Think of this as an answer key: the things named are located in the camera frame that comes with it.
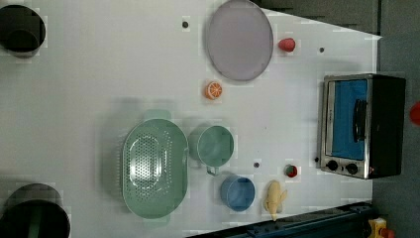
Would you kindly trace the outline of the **black robot base upper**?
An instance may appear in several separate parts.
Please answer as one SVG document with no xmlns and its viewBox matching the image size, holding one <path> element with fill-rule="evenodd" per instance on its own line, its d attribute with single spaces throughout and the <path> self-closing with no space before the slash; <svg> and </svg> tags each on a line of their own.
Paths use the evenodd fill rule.
<svg viewBox="0 0 420 238">
<path fill-rule="evenodd" d="M 7 5 L 0 9 L 0 44 L 11 55 L 28 59 L 33 57 L 47 35 L 42 17 L 23 5 Z"/>
</svg>

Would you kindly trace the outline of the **black robot base lower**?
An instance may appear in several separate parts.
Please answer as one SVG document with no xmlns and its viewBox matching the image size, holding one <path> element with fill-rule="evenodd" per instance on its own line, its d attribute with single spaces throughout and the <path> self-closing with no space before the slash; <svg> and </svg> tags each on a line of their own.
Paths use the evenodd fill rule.
<svg viewBox="0 0 420 238">
<path fill-rule="evenodd" d="M 69 238 L 70 220 L 56 189 L 31 183 L 5 201 L 1 238 Z"/>
</svg>

